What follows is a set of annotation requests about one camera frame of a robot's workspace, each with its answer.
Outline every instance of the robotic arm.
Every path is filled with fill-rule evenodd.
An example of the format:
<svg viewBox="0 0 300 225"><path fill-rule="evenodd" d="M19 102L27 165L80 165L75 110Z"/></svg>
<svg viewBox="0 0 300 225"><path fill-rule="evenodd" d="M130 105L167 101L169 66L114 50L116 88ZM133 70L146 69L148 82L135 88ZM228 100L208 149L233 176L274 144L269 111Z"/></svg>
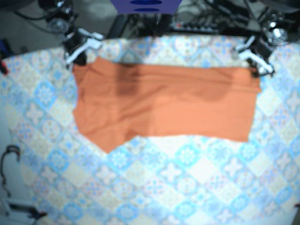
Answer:
<svg viewBox="0 0 300 225"><path fill-rule="evenodd" d="M11 0L0 0L0 10L10 4ZM286 45L300 39L300 1L299 0L260 0L267 7L260 17L256 18L249 6L249 2L257 0L243 0L246 8L239 7L234 1L229 0L202 0L210 9L220 15L224 15L233 23L248 24L250 19L260 25L260 30L255 34L242 35L241 29L237 34L248 37L243 45L234 48L235 54L242 60L247 60L257 68L258 76L272 75L274 68L268 63L269 56L279 45ZM155 29L152 34L161 36L173 23L176 10L181 0L111 0L119 14L160 14L160 19L155 21ZM27 20L45 19L48 31L55 33L60 38L65 48L66 63L85 65L87 48L98 49L101 46L103 36L98 33L89 33L83 28L76 27L77 14L73 10L72 0L38 0L39 6L46 12L45 16L32 18L15 12L18 16ZM200 29L189 28L177 24L173 31L195 30L195 33L203 33ZM219 26L206 29L204 33L224 34Z"/></svg>

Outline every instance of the orange cloth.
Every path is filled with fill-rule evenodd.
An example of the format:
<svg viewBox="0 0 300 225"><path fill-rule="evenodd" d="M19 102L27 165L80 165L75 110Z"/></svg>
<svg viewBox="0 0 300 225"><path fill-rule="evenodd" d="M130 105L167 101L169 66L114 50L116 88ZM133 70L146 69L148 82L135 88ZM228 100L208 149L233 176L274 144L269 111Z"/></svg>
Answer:
<svg viewBox="0 0 300 225"><path fill-rule="evenodd" d="M259 80L246 68L118 64L74 67L78 130L106 152L136 135L248 141Z"/></svg>

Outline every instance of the wire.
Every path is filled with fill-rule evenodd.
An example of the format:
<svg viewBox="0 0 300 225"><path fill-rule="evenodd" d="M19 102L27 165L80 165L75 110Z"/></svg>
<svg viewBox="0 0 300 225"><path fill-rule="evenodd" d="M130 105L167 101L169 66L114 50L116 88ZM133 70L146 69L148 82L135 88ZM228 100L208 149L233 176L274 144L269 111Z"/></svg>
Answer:
<svg viewBox="0 0 300 225"><path fill-rule="evenodd" d="M229 18L229 21L231 22L231 23L233 23L236 27L238 27L238 28L242 28L242 29L245 29L246 27L245 26L243 26L243 25L241 25L241 24L238 24L238 22L236 22L236 20L234 20L234 19L230 19Z"/></svg>
<svg viewBox="0 0 300 225"><path fill-rule="evenodd" d="M44 29L38 25L36 25L34 22L30 21L30 20L26 20L25 21L27 23L29 23L31 26L37 28L38 30L42 31L42 32L45 32L45 33L48 33L48 34L63 34L62 32L55 32L55 31L50 31L50 30L47 30L47 29Z"/></svg>
<svg viewBox="0 0 300 225"><path fill-rule="evenodd" d="M262 13L259 15L259 17L257 18L257 20L259 22L262 21L262 19L264 19L264 16L270 11L270 9L268 7L265 7L265 9L262 11Z"/></svg>
<svg viewBox="0 0 300 225"><path fill-rule="evenodd" d="M10 191L7 189L6 187L6 176L4 175L3 172L3 163L4 163L4 158L7 154L14 152L17 155L17 161L19 161L20 159L20 149L19 147L15 146L15 145L9 145L6 147L6 151L1 155L1 160L0 160L0 175L2 177L2 188L4 189L4 191L7 193L8 197L11 197L11 193Z"/></svg>
<svg viewBox="0 0 300 225"><path fill-rule="evenodd" d="M151 31L154 30L154 25L151 24L151 22L149 21L149 19L147 17L143 18L143 22Z"/></svg>
<svg viewBox="0 0 300 225"><path fill-rule="evenodd" d="M30 16L24 15L24 14L18 12L18 11L15 11L15 14L16 14L17 16L19 16L19 17L22 17L22 18L25 19L25 20L44 20L44 19L48 19L48 18L50 18L50 17L56 15L56 14L60 11L60 9L61 9L67 2L69 2L69 0L65 0L65 1L62 3L62 5L59 6L59 7L57 7L57 9L56 9L54 12L49 13L49 14L44 15L44 16L41 16L41 17L30 17Z"/></svg>
<svg viewBox="0 0 300 225"><path fill-rule="evenodd" d="M246 7L247 7L247 9L248 9L248 11L249 11L249 13L250 13L252 19L254 19L256 22L258 22L258 19L257 19L256 16L254 15L254 13L253 13L253 11L252 11L250 5L249 5L248 0L244 0L244 3L245 3L245 5L246 5Z"/></svg>

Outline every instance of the table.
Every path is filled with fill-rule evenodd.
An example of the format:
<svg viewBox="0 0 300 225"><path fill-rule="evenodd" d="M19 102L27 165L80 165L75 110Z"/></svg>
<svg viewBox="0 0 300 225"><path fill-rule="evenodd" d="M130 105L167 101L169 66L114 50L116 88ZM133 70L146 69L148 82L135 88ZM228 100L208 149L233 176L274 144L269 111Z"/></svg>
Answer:
<svg viewBox="0 0 300 225"><path fill-rule="evenodd" d="M247 66L243 39L163 36L104 42L88 60ZM76 84L63 50L5 59L0 77L14 144L41 224L219 225L280 223L300 199L300 46L278 48L277 73L261 78L248 143L204 136L136 137L105 154L76 129Z"/></svg>

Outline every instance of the wrinkled cloth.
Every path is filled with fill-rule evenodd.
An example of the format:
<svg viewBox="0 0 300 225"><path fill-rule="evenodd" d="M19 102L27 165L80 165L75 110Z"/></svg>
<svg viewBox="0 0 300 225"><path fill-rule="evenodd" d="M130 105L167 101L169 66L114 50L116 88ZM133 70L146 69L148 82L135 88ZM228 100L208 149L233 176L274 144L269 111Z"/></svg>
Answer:
<svg viewBox="0 0 300 225"><path fill-rule="evenodd" d="M133 137L205 135L247 142L259 80L248 68L74 66L79 132L110 152Z"/></svg>

